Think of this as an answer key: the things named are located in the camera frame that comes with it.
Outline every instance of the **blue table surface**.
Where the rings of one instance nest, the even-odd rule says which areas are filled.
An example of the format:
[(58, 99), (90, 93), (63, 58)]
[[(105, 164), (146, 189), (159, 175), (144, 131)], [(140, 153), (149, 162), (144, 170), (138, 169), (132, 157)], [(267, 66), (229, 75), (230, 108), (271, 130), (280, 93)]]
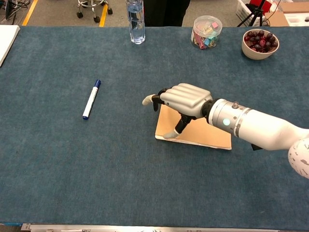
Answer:
[(309, 229), (309, 179), (287, 151), (156, 140), (141, 104), (186, 82), (307, 127), (308, 29), (267, 28), (280, 47), (261, 61), (241, 51), (247, 30), (202, 51), (191, 28), (146, 28), (135, 45), (127, 28), (21, 27), (0, 68), (0, 222)]

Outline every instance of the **white bowl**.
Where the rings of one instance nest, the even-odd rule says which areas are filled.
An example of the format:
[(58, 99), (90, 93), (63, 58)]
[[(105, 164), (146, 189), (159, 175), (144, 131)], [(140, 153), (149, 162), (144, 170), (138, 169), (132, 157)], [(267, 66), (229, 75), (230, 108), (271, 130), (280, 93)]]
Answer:
[[(252, 30), (249, 30), (249, 31), (256, 31), (256, 32), (259, 32), (261, 29), (252, 29)], [(264, 32), (265, 32), (265, 36), (267, 36), (270, 32), (267, 31), (267, 30), (264, 30), (262, 29)], [(265, 52), (265, 53), (261, 53), (261, 52), (256, 52), (256, 51), (253, 51), (251, 48), (248, 47), (248, 45), (245, 43), (245, 36), (247, 35), (247, 33), (249, 32), (247, 31), (246, 33), (244, 33), (243, 37), (242, 37), (242, 45), (241, 45), (241, 48), (242, 48), (242, 52), (245, 54), (246, 57), (250, 58), (250, 59), (255, 59), (255, 60), (260, 60), (260, 59), (266, 59), (267, 57), (271, 56), (272, 54), (274, 54), (279, 46), (280, 46), (280, 43), (279, 43), (279, 40), (278, 38), (273, 35), (275, 38), (276, 38), (276, 41), (278, 42), (278, 46), (271, 52)]]

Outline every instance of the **cherries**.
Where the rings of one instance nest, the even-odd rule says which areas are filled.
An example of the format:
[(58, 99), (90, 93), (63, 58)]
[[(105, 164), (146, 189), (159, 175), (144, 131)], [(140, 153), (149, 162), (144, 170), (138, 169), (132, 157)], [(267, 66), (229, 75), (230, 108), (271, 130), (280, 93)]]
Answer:
[(258, 32), (249, 31), (245, 35), (244, 41), (250, 49), (261, 53), (272, 51), (274, 48), (278, 47), (276, 37), (272, 33), (265, 35), (264, 30), (260, 30)]

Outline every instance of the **tripod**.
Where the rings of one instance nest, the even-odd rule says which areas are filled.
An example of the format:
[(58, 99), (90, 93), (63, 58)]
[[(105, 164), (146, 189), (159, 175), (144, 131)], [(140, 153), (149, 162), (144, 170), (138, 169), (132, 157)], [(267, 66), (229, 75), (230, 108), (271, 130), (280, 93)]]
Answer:
[(260, 17), (260, 27), (262, 26), (262, 23), (263, 23), (263, 10), (262, 10), (262, 7), (264, 5), (266, 0), (262, 0), (261, 1), (261, 4), (259, 5), (258, 8), (255, 8), (250, 15), (248, 15), (248, 17), (246, 17), (240, 24), (238, 24), (237, 27), (240, 27), (242, 24), (244, 24), (252, 15), (253, 15), (253, 19), (251, 20), (250, 24), (249, 24), (249, 27), (252, 27), (256, 18), (259, 16)]

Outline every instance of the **floor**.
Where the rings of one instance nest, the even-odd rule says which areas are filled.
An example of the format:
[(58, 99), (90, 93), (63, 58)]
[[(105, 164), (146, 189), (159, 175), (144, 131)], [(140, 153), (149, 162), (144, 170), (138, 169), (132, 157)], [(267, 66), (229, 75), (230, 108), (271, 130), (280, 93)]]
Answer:
[[(30, 0), (27, 8), (17, 12), (14, 24), (24, 26), (90, 26), (90, 27), (126, 27), (126, 5), (124, 0), (109, 0), (113, 14), (105, 15), (103, 7), (96, 8), (96, 14), (101, 18), (95, 23), (90, 9), (83, 10), (83, 18), (76, 16), (77, 0)], [(238, 0), (191, 0), (184, 17), (183, 26), (191, 27), (200, 15), (212, 15), (221, 20), (224, 27), (235, 27), (240, 23), (236, 16)], [(4, 10), (0, 10), (0, 22)], [(12, 20), (1, 22), (12, 24)], [(0, 232), (19, 232), (20, 227), (0, 225)]]

